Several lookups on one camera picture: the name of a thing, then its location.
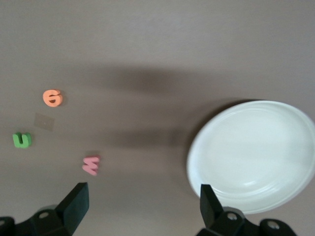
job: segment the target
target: screw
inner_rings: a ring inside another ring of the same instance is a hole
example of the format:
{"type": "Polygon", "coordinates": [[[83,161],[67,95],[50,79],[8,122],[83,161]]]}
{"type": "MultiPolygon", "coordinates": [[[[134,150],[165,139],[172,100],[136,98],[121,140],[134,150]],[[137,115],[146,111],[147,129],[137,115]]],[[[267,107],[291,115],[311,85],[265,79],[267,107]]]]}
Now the screw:
{"type": "Polygon", "coordinates": [[[280,226],[275,221],[270,220],[270,221],[267,222],[267,224],[273,230],[280,229],[280,226]]]}
{"type": "Polygon", "coordinates": [[[43,219],[43,218],[45,218],[45,217],[47,217],[49,215],[49,213],[48,212],[43,212],[43,213],[41,213],[40,215],[39,215],[39,219],[43,219]]]}
{"type": "Polygon", "coordinates": [[[227,214],[227,217],[230,219],[230,220],[237,220],[237,216],[236,214],[234,214],[233,212],[230,212],[227,214]]]}

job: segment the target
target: small clear square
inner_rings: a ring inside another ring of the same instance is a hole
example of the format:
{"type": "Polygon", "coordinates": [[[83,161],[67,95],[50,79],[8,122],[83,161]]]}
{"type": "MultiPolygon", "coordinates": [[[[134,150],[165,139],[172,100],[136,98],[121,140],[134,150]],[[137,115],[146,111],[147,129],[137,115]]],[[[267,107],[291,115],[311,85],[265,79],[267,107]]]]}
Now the small clear square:
{"type": "Polygon", "coordinates": [[[38,128],[46,129],[48,131],[53,131],[54,123],[55,123],[54,118],[44,116],[40,113],[35,113],[34,126],[38,128]]]}

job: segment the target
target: green foam letter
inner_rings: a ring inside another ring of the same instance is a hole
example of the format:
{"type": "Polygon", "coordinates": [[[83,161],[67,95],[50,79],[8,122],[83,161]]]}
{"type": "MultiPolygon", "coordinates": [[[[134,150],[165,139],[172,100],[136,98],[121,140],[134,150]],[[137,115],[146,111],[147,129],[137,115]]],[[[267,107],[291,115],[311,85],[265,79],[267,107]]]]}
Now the green foam letter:
{"type": "Polygon", "coordinates": [[[28,148],[32,144],[32,138],[29,133],[18,132],[13,134],[13,142],[16,148],[28,148]]]}

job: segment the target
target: white plate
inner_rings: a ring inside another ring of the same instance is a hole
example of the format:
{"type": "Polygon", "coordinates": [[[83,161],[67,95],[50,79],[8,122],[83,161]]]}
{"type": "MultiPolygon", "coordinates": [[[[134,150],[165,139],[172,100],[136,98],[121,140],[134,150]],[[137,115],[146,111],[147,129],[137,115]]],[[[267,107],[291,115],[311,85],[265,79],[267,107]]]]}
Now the white plate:
{"type": "Polygon", "coordinates": [[[315,173],[315,126],[300,110],[274,101],[233,106],[195,137],[187,174],[195,193],[210,184],[223,206],[252,214],[299,194],[315,173]]]}

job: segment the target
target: orange foam number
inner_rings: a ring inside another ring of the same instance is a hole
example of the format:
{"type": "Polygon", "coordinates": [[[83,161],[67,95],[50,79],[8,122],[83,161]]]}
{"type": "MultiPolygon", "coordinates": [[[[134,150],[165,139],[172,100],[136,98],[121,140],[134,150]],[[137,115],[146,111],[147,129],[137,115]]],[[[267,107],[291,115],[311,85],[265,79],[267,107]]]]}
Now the orange foam number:
{"type": "Polygon", "coordinates": [[[63,102],[63,96],[57,89],[47,90],[43,94],[44,102],[47,106],[57,107],[63,102]]]}
{"type": "Polygon", "coordinates": [[[82,166],[82,169],[91,174],[92,176],[97,175],[98,170],[98,163],[99,163],[100,156],[88,156],[83,159],[85,165],[82,166]]]}

